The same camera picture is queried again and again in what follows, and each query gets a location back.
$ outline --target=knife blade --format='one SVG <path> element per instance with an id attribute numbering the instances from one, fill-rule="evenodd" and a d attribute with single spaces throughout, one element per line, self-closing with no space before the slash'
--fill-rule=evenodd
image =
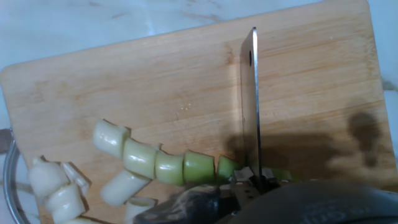
<path id="1" fill-rule="evenodd" d="M 256 187 L 261 191 L 261 136 L 257 54 L 257 30 L 253 27 L 242 43 L 240 55 L 243 141 L 246 165 L 251 168 L 257 180 Z"/>

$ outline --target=black object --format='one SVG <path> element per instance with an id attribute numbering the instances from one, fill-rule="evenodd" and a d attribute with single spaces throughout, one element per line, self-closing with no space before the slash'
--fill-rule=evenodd
<path id="1" fill-rule="evenodd" d="M 135 217 L 135 224 L 202 224 L 218 219 L 220 189 L 213 185 L 194 187 Z"/>
<path id="2" fill-rule="evenodd" d="M 309 181 L 260 196 L 228 223 L 398 223 L 398 195 L 348 182 Z"/>

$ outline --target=countertop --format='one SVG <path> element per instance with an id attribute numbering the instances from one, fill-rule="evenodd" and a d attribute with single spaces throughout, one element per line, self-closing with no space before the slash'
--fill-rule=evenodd
<path id="1" fill-rule="evenodd" d="M 0 0 L 0 69 L 13 63 L 270 12 L 320 0 Z M 394 150 L 398 151 L 398 1 L 369 0 Z M 10 128 L 0 96 L 0 129 Z M 5 155 L 0 156 L 2 169 Z M 22 158 L 17 182 L 28 184 Z M 18 193 L 31 223 L 33 195 Z M 2 223 L 13 223 L 0 196 Z"/>

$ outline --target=white leek piece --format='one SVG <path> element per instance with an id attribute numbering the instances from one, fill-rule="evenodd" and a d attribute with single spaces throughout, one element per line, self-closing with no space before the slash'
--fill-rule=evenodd
<path id="1" fill-rule="evenodd" d="M 80 193 L 82 196 L 86 196 L 88 189 L 90 188 L 90 183 L 83 177 L 72 165 L 68 162 L 61 162 L 61 167 L 65 171 L 69 181 L 71 183 L 76 183 L 79 186 Z"/>
<path id="2" fill-rule="evenodd" d="M 99 222 L 94 222 L 92 220 L 89 220 L 88 218 L 74 218 L 72 220 L 69 220 L 63 224 L 101 224 Z"/>
<path id="3" fill-rule="evenodd" d="M 124 143 L 124 168 L 151 179 L 155 178 L 155 158 L 160 144 L 143 144 L 133 139 Z"/>
<path id="4" fill-rule="evenodd" d="M 95 126 L 93 142 L 99 150 L 122 159 L 124 142 L 128 137 L 130 137 L 130 131 L 127 128 L 113 125 L 101 119 Z"/>
<path id="5" fill-rule="evenodd" d="M 61 187 L 50 195 L 45 201 L 45 208 L 51 213 L 55 224 L 65 223 L 86 211 L 77 184 Z"/>
<path id="6" fill-rule="evenodd" d="M 150 179 L 147 177 L 122 170 L 101 189 L 100 194 L 106 203 L 118 207 L 149 182 Z"/>
<path id="7" fill-rule="evenodd" d="M 44 161 L 40 156 L 33 157 L 32 163 L 33 167 L 28 171 L 27 179 L 40 204 L 45 197 L 69 183 L 65 172 L 57 163 Z"/>
<path id="8" fill-rule="evenodd" d="M 156 155 L 156 178 L 165 184 L 183 186 L 184 156 L 171 156 L 162 151 Z"/>
<path id="9" fill-rule="evenodd" d="M 126 215 L 124 216 L 124 224 L 133 224 L 133 219 L 136 215 L 153 208 L 156 201 L 151 198 L 133 197 L 126 202 Z"/>

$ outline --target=cutting board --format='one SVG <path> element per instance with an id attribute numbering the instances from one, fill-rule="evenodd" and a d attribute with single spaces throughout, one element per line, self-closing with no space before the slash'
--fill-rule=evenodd
<path id="1" fill-rule="evenodd" d="M 325 1 L 82 50 L 1 72 L 17 145 L 71 161 L 91 181 L 87 217 L 122 223 L 99 191 L 122 161 L 95 149 L 97 119 L 140 142 L 241 160 L 239 53 L 258 31 L 263 163 L 302 180 L 348 179 L 396 190 L 398 176 L 366 0 Z M 152 181 L 138 196 L 183 190 Z M 42 223 L 51 216 L 39 208 Z"/>

